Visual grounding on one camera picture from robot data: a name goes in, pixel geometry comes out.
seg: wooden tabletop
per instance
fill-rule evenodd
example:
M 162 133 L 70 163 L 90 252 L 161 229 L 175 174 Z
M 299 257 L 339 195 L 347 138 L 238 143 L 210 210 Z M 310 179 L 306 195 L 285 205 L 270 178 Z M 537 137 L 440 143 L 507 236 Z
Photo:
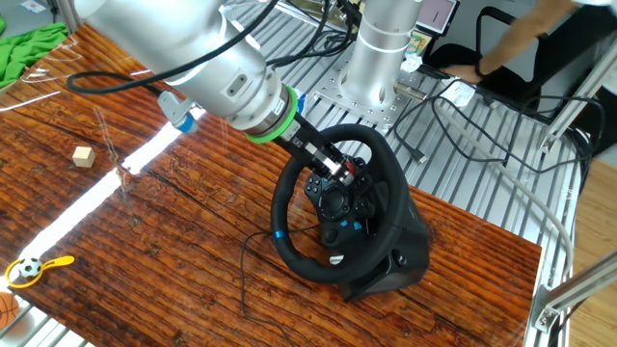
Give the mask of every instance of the wooden tabletop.
M 85 26 L 0 99 L 0 268 L 29 245 L 48 250 L 43 261 L 76 257 L 17 294 L 96 346 L 287 345 L 242 315 L 239 264 L 247 236 L 269 230 L 288 154 L 208 115 L 160 152 L 155 97 L 70 92 L 67 76 L 84 70 L 144 68 Z M 94 148 L 91 169 L 73 164 L 77 146 Z M 121 166 L 131 154 L 142 169 Z M 248 312 L 282 324 L 298 346 L 522 345 L 540 247 L 411 192 L 434 232 L 419 285 L 344 304 L 335 287 L 291 273 L 260 236 L 245 258 Z M 289 219 L 316 224 L 300 186 Z M 316 233 L 292 237 L 324 256 Z

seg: green towel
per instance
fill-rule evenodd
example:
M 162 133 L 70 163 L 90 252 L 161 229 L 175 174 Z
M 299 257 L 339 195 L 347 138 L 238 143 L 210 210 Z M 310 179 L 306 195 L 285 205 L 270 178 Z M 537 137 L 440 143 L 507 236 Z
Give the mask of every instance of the green towel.
M 16 81 L 25 67 L 31 67 L 66 38 L 67 26 L 57 23 L 0 40 L 0 88 Z

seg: black chair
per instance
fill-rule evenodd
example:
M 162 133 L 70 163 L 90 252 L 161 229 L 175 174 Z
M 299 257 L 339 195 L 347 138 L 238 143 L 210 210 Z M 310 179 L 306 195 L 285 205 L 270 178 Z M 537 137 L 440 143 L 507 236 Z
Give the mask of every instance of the black chair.
M 475 51 L 459 44 L 449 43 L 435 52 L 427 51 L 424 64 L 434 68 L 452 65 L 475 65 L 482 58 L 480 49 L 482 18 L 487 15 L 510 25 L 516 18 L 494 7 L 482 9 L 476 21 Z M 610 35 L 615 28 L 614 14 L 608 7 L 584 6 L 550 35 L 538 37 L 533 79 L 526 82 L 507 67 L 500 67 L 480 84 L 485 90 L 505 96 L 519 104 L 541 94 L 542 86 L 561 69 L 599 40 Z M 539 100 L 529 108 L 538 109 Z

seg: black cable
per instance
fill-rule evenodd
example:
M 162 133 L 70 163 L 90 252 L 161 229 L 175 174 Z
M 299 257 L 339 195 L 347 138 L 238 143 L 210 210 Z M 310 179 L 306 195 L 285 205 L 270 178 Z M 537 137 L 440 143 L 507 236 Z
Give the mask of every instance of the black cable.
M 321 20 L 315 18 L 314 16 L 312 16 L 310 13 L 306 12 L 303 8 L 299 7 L 298 5 L 294 4 L 293 2 L 291 2 L 290 0 L 287 0 L 285 2 L 285 4 L 289 4 L 291 5 L 291 7 L 293 7 L 294 9 L 298 10 L 299 12 L 301 12 L 303 15 L 307 16 L 308 18 L 312 19 L 315 23 L 320 24 Z
M 289 64 L 295 63 L 296 61 L 303 59 L 303 56 L 313 48 L 317 40 L 321 37 L 321 33 L 324 31 L 326 27 L 326 23 L 328 22 L 328 14 L 330 13 L 330 0 L 324 1 L 324 12 L 321 16 L 321 20 L 319 21 L 319 25 L 317 26 L 317 30 L 313 34 L 312 38 L 308 41 L 307 45 L 300 50 L 297 54 L 288 57 L 281 57 L 273 59 L 266 63 L 267 66 L 274 67 L 284 67 Z
M 600 117 L 601 117 L 601 122 L 602 122 L 602 126 L 601 126 L 601 130 L 599 131 L 599 136 L 598 139 L 601 138 L 603 130 L 604 130 L 604 123 L 605 123 L 605 113 L 604 113 L 604 107 L 602 107 L 602 105 L 600 104 L 600 102 L 590 99 L 590 98 L 585 98 L 585 97 L 575 97 L 575 96 L 539 96 L 540 98 L 564 98 L 564 99 L 568 99 L 568 100 L 576 100 L 576 101 L 584 101 L 587 102 L 591 105 L 594 105 L 596 107 L 598 107 L 598 109 L 600 110 Z M 530 171 L 532 171 L 535 174 L 545 174 L 549 171 L 552 171 L 556 168 L 559 168 L 561 166 L 564 165 L 568 165 L 568 164 L 573 164 L 573 163 L 577 163 L 586 159 L 589 159 L 592 157 L 593 153 L 596 151 L 596 149 L 598 148 L 598 145 L 600 144 L 600 141 L 598 140 L 596 142 L 596 144 L 594 145 L 594 148 L 589 151 L 589 153 L 583 157 L 579 157 L 577 159 L 572 159 L 572 160 L 567 160 L 558 164 L 555 164 L 551 167 L 548 167 L 546 169 L 543 170 L 538 170 L 532 166 L 530 166 L 529 164 L 527 164 L 523 159 L 521 159 L 520 157 L 518 157 L 517 155 L 515 155 L 512 151 L 510 151 L 508 148 L 502 146 L 497 140 L 495 140 L 493 137 L 491 137 L 484 129 L 482 129 L 478 124 L 476 124 L 475 122 L 473 122 L 473 120 L 471 120 L 469 117 L 467 117 L 463 111 L 461 111 L 461 109 L 459 109 L 456 105 L 454 105 L 454 103 L 448 99 L 446 99 L 445 97 L 439 96 L 439 98 L 443 99 L 445 102 L 447 102 L 450 106 L 452 106 L 454 108 L 454 110 L 461 115 L 461 117 L 463 117 L 466 121 L 468 121 L 471 125 L 473 125 L 475 128 L 477 128 L 482 135 L 486 136 L 493 144 L 495 144 L 495 146 L 497 146 L 499 149 L 503 150 L 505 153 L 508 154 L 508 156 L 511 156 L 512 158 L 514 158 L 516 161 L 520 162 L 521 165 L 523 165 L 524 167 L 528 168 Z M 433 112 L 434 115 L 437 119 L 439 119 L 439 116 L 437 115 L 437 112 L 434 108 L 433 105 Z
M 58 4 L 56 4 L 56 0 L 47 0 L 47 5 L 49 5 L 49 11 L 52 14 L 51 22 L 53 24 L 56 23 L 56 17 L 58 16 Z
M 355 8 L 354 5 L 347 0 L 338 0 L 338 3 L 343 8 L 345 14 L 347 14 L 347 18 L 352 20 L 352 24 L 356 24 L 360 27 L 360 23 L 362 22 L 362 13 L 360 13 L 360 10 Z
M 123 75 L 123 74 L 119 74 L 119 73 L 115 73 L 115 72 L 109 72 L 109 71 L 89 71 L 88 72 L 90 74 L 90 76 L 92 77 L 112 77 L 112 78 L 116 78 L 116 79 L 120 79 L 122 81 L 134 81 L 134 79 Z M 159 90 L 158 88 L 152 86 L 152 85 L 145 85 L 142 86 L 144 88 L 146 88 L 147 90 L 149 90 L 151 93 L 153 93 L 154 95 L 156 95 L 156 97 L 160 96 L 161 93 L 163 91 Z
M 319 225 L 317 226 L 312 226 L 312 227 L 305 227 L 302 229 L 297 229 L 297 230 L 290 230 L 289 232 L 303 232 L 303 231 L 308 231 L 311 229 L 314 229 L 316 227 L 319 227 Z M 289 342 L 289 345 L 291 347 L 294 347 L 293 342 L 291 341 L 291 338 L 289 337 L 289 335 L 285 332 L 285 330 L 282 328 L 281 324 L 275 322 L 275 321 L 269 321 L 269 320 L 265 320 L 265 319 L 261 319 L 261 318 L 257 318 L 249 313 L 247 313 L 246 310 L 246 305 L 245 305 L 245 294 L 246 294 L 246 274 L 244 272 L 244 253 L 247 250 L 247 245 L 249 244 L 249 241 L 251 241 L 251 239 L 253 239 L 254 237 L 258 236 L 258 235 L 272 235 L 272 232 L 270 231 L 262 231 L 262 232 L 256 232 L 253 235 L 249 236 L 245 241 L 244 244 L 242 245 L 242 252 L 240 253 L 240 277 L 242 278 L 242 286 L 240 287 L 240 298 L 241 298 L 241 303 L 240 303 L 240 309 L 242 310 L 242 314 L 244 314 L 245 317 L 247 317 L 248 319 L 254 320 L 256 322 L 260 322 L 260 323 L 264 323 L 264 324 L 268 324 L 271 325 L 273 327 L 277 327 L 279 328 L 279 330 L 281 331 L 282 335 L 285 337 L 285 339 L 287 340 L 287 342 Z
M 218 57 L 219 55 L 225 53 L 226 51 L 228 51 L 230 48 L 232 48 L 235 44 L 237 44 L 238 42 L 242 41 L 245 37 L 247 37 L 253 30 L 255 30 L 257 28 L 257 26 L 259 26 L 259 24 L 261 24 L 261 22 L 266 18 L 266 16 L 268 14 L 270 14 L 270 12 L 272 10 L 274 10 L 274 8 L 277 6 L 277 3 L 279 2 L 279 0 L 271 0 L 270 3 L 266 6 L 266 8 L 257 16 L 257 18 L 245 29 L 243 30 L 240 34 L 238 34 L 236 37 L 234 37 L 233 39 L 227 41 L 226 43 L 222 44 L 219 48 L 199 57 L 198 59 L 184 64 L 180 67 L 176 67 L 173 68 L 167 72 L 163 72 L 163 73 L 159 73 L 159 74 L 155 74 L 153 76 L 147 77 L 147 78 L 143 78 L 143 79 L 139 79 L 139 80 L 133 80 L 131 82 L 125 83 L 125 84 L 121 84 L 121 85 L 117 85 L 117 86 L 111 86 L 111 87 L 105 87 L 105 88 L 98 88 L 98 89 L 92 89 L 92 88 L 81 88 L 81 87 L 77 87 L 75 86 L 75 81 L 81 79 L 81 78 L 88 78 L 88 77 L 92 77 L 93 75 L 90 72 L 80 72 L 80 73 L 76 73 L 72 76 L 70 76 L 67 80 L 67 85 L 68 87 L 78 93 L 88 93 L 88 94 L 94 94 L 94 95 L 101 95 L 101 94 L 106 94 L 106 93 L 117 93 L 117 92 L 122 92 L 122 91 L 126 91 L 132 88 L 137 88 L 137 87 L 144 87 L 145 85 L 154 83 L 154 82 L 158 82 L 161 80 L 164 80 L 166 78 L 170 78 L 173 76 L 176 76 L 182 72 L 188 71 L 194 67 L 198 67 L 201 64 L 210 61 L 216 57 Z
M 447 89 L 450 88 L 450 86 L 452 86 L 454 83 L 463 83 L 466 84 L 470 87 L 472 87 L 474 90 L 476 90 L 478 93 L 482 94 L 482 92 L 480 92 L 476 86 L 472 85 L 471 83 L 464 81 L 464 80 L 454 80 L 452 82 L 450 82 L 441 92 L 439 92 L 436 96 L 432 96 L 430 98 L 427 98 L 426 100 L 422 101 L 421 103 L 419 103 L 416 107 L 414 107 L 412 110 L 410 110 L 408 113 L 406 113 L 405 115 L 403 115 L 402 117 L 400 117 L 396 123 L 394 124 L 394 135 L 396 136 L 396 138 L 404 145 L 405 142 L 401 139 L 401 137 L 398 135 L 398 125 L 406 118 L 408 117 L 413 111 L 415 111 L 417 108 L 419 108 L 421 105 L 426 105 L 428 102 L 432 102 L 432 108 L 433 108 L 433 115 L 435 116 L 435 118 L 437 119 L 440 127 L 442 128 L 444 135 L 446 136 L 446 138 L 448 139 L 448 141 L 454 146 L 454 148 L 461 154 L 463 155 L 466 159 L 471 160 L 471 161 L 477 161 L 477 162 L 489 162 L 489 161 L 494 161 L 494 162 L 505 162 L 505 159 L 475 159 L 475 158 L 470 158 L 468 155 L 466 155 L 459 147 L 458 145 L 456 145 L 456 142 L 454 142 L 454 140 L 451 138 L 451 136 L 449 136 L 443 122 L 441 121 L 439 115 L 437 114 L 437 111 L 435 110 L 435 101 L 438 99 L 442 99 L 445 102 L 447 102 L 450 106 L 452 106 L 452 108 L 454 108 L 454 110 L 461 116 L 463 117 L 467 122 L 469 122 L 473 127 L 475 127 L 476 129 L 478 129 L 478 131 L 480 131 L 480 133 L 484 136 L 486 136 L 493 144 L 495 144 L 495 146 L 497 146 L 499 149 L 503 150 L 505 153 L 508 154 L 508 156 L 511 156 L 512 158 L 514 158 L 515 160 L 517 160 L 518 162 L 521 163 L 521 165 L 523 165 L 524 167 L 528 168 L 530 171 L 536 173 L 536 174 L 544 174 L 547 173 L 551 170 L 554 170 L 558 167 L 567 165 L 567 164 L 573 164 L 573 163 L 577 163 L 580 161 L 585 161 L 588 159 L 591 159 L 593 153 L 596 151 L 596 149 L 598 148 L 598 145 L 600 144 L 600 138 L 602 137 L 602 134 L 604 132 L 604 126 L 605 126 L 605 112 L 604 112 L 604 107 L 602 106 L 602 104 L 600 104 L 600 102 L 598 102 L 597 100 L 591 99 L 591 98 L 586 98 L 586 97 L 576 97 L 576 96 L 536 96 L 532 99 L 530 99 L 527 103 L 525 103 L 525 105 L 522 107 L 519 116 L 521 116 L 523 114 L 523 111 L 527 109 L 527 106 L 537 100 L 537 99 L 541 99 L 541 98 L 547 98 L 547 99 L 562 99 L 562 100 L 575 100 L 575 101 L 582 101 L 582 102 L 587 102 L 588 104 L 591 104 L 595 107 L 597 107 L 600 111 L 600 118 L 601 118 L 601 129 L 599 131 L 597 140 L 595 145 L 593 146 L 593 149 L 591 151 L 588 152 L 587 155 L 581 156 L 577 159 L 572 159 L 572 160 L 568 160 L 568 161 L 564 161 L 558 164 L 555 164 L 549 168 L 543 169 L 543 170 L 538 170 L 533 168 L 532 166 L 528 165 L 526 162 L 523 161 L 523 159 L 519 158 L 517 155 L 515 155 L 514 153 L 512 153 L 511 150 L 509 150 L 508 148 L 502 146 L 500 143 L 497 142 L 497 140 L 495 140 L 491 135 L 489 135 L 484 129 L 482 129 L 481 126 L 479 126 L 477 123 L 475 123 L 473 120 L 471 120 L 469 117 L 467 117 L 460 108 L 458 108 L 452 101 L 448 100 L 447 98 L 441 96 Z
M 353 42 L 352 36 L 353 36 L 353 29 L 354 29 L 354 25 L 350 20 L 347 20 L 347 32 L 345 33 L 345 36 L 343 37 L 340 31 L 338 30 L 327 30 L 327 31 L 323 31 L 317 41 L 315 42 L 315 44 L 312 46 L 312 49 L 314 50 L 315 46 L 318 45 L 318 43 L 325 39 L 326 43 L 324 44 L 324 50 L 322 51 L 315 51 L 315 52 L 311 52 L 311 53 L 306 53 L 304 55 L 300 55 L 300 56 L 295 56 L 295 59 L 292 62 L 286 63 L 286 65 L 291 64 L 295 61 L 298 61 L 300 59 L 305 59 L 305 58 L 312 58 L 312 57 L 332 57 L 335 56 L 336 54 L 344 51 L 345 49 L 347 49 L 347 47 L 349 47 L 349 45 L 351 45 L 351 43 Z M 291 57 L 281 57 L 281 58 L 277 58 L 274 60 L 271 60 L 269 62 L 267 62 L 266 64 L 268 66 L 270 65 L 275 65 L 278 62 L 286 62 L 290 59 Z
M 557 338 L 559 338 L 559 334 L 566 327 L 566 324 L 568 324 L 568 321 L 570 320 L 572 315 L 577 311 L 577 309 L 582 305 L 582 303 L 585 302 L 585 300 L 587 300 L 587 298 L 579 301 L 576 305 L 574 305 L 572 309 L 570 309 L 570 312 L 566 314 L 566 317 L 563 319 L 563 322 L 553 332 L 550 332 L 553 335 L 553 337 L 549 342 L 549 345 L 548 345 L 549 347 L 552 346 L 554 342 L 556 342 Z
M 414 108 L 412 108 L 409 112 L 407 112 L 405 115 L 403 115 L 402 117 L 399 117 L 398 120 L 396 120 L 396 122 L 394 123 L 394 137 L 399 141 L 399 143 L 401 143 L 401 145 L 403 145 L 404 148 L 406 148 L 414 157 L 414 159 L 416 161 L 419 161 L 420 163 L 422 163 L 422 158 L 424 157 L 424 154 L 419 151 L 419 149 L 417 148 L 413 148 L 411 147 L 409 144 L 407 144 L 407 142 L 405 140 L 403 140 L 403 138 L 399 135 L 398 133 L 398 126 L 401 124 L 401 122 L 403 122 L 403 120 L 405 120 L 411 113 L 413 113 L 415 110 L 417 110 L 418 108 L 426 105 L 429 102 L 432 102 L 432 106 L 433 106 L 433 112 L 436 113 L 434 107 L 435 107 L 435 101 L 439 98 L 443 98 L 444 97 L 440 96 L 442 93 L 438 93 L 437 96 L 432 96 L 427 98 L 426 100 L 418 103 Z M 479 162 L 479 163 L 491 163 L 491 162 L 504 162 L 505 159 L 479 159 L 479 158 L 472 158 L 470 156 L 468 156 L 466 153 L 463 152 L 463 150 L 458 147 L 458 145 L 456 144 L 456 142 L 454 141 L 454 139 L 452 139 L 452 137 L 450 136 L 450 134 L 447 132 L 447 129 L 445 127 L 445 125 L 443 124 L 442 120 L 440 120 L 439 117 L 436 117 L 436 120 L 438 122 L 438 124 L 440 125 L 440 127 L 443 130 L 443 134 L 445 135 L 445 137 L 448 139 L 448 141 L 454 146 L 454 149 L 459 152 L 459 154 L 461 154 L 465 159 L 473 161 L 473 162 Z

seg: small wooden block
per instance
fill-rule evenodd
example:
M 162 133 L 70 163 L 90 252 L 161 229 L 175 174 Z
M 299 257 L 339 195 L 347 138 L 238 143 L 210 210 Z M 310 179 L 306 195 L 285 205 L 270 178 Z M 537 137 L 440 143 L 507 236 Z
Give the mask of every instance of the small wooden block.
M 80 168 L 91 168 L 94 163 L 94 150 L 90 147 L 78 147 L 73 153 L 73 162 Z

